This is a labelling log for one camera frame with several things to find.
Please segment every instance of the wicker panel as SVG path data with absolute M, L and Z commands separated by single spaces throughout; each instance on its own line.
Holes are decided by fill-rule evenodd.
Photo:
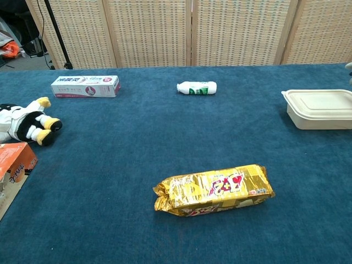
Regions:
M 344 63 L 352 56 L 352 1 L 302 0 L 283 63 Z
M 40 32 L 42 17 L 37 0 L 26 0 Z M 39 0 L 45 18 L 44 41 L 59 68 L 65 58 L 43 0 Z M 50 0 L 55 19 L 75 69 L 114 68 L 113 53 L 102 0 Z
M 292 21 L 287 17 L 293 18 L 296 3 L 194 0 L 192 65 L 274 64 L 282 55 L 279 44 L 287 39 Z
M 120 67 L 190 65 L 190 0 L 104 0 Z

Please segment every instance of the plastic food container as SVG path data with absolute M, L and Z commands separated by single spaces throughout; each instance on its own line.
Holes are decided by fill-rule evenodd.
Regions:
M 287 113 L 299 129 L 352 129 L 352 92 L 288 90 L 281 92 Z

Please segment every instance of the black stand pole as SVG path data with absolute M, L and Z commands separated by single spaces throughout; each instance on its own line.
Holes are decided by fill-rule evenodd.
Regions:
M 49 15 L 50 15 L 50 18 L 51 18 L 51 22 L 53 23 L 53 26 L 54 26 L 56 35 L 57 35 L 57 37 L 58 37 L 58 39 L 59 39 L 62 52 L 64 53 L 64 56 L 65 56 L 66 62 L 65 62 L 64 67 L 65 67 L 66 69 L 72 70 L 72 69 L 73 69 L 72 63 L 71 63 L 71 61 L 70 61 L 70 59 L 69 59 L 69 57 L 68 57 L 67 50 L 66 50 L 64 41 L 62 40 L 59 27 L 57 26 L 56 19 L 55 19 L 54 13 L 53 13 L 53 9 L 51 9 L 49 0 L 44 0 L 44 2 L 45 2 L 45 5 L 46 5 L 46 8 L 48 9 L 48 12 L 49 12 Z

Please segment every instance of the beige container lid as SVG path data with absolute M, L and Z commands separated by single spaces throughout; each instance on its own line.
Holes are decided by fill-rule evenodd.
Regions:
M 281 92 L 298 116 L 308 120 L 352 120 L 348 90 L 288 90 Z

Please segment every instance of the gold snack package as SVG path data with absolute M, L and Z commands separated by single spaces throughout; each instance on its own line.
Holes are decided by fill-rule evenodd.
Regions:
M 275 196 L 265 167 L 256 164 L 169 177 L 153 190 L 159 196 L 155 210 L 177 216 L 256 205 Z

